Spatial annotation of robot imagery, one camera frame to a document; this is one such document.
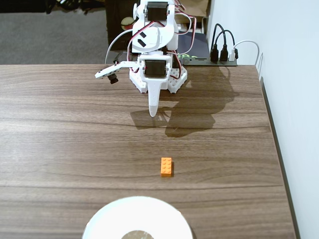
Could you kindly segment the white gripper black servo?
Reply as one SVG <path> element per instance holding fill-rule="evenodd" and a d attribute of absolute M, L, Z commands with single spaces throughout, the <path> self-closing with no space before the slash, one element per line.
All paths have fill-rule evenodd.
<path fill-rule="evenodd" d="M 138 56 L 138 63 L 138 86 L 148 87 L 149 113 L 151 117 L 155 117 L 161 86 L 167 86 L 170 78 L 172 55 L 170 53 L 141 54 Z"/>

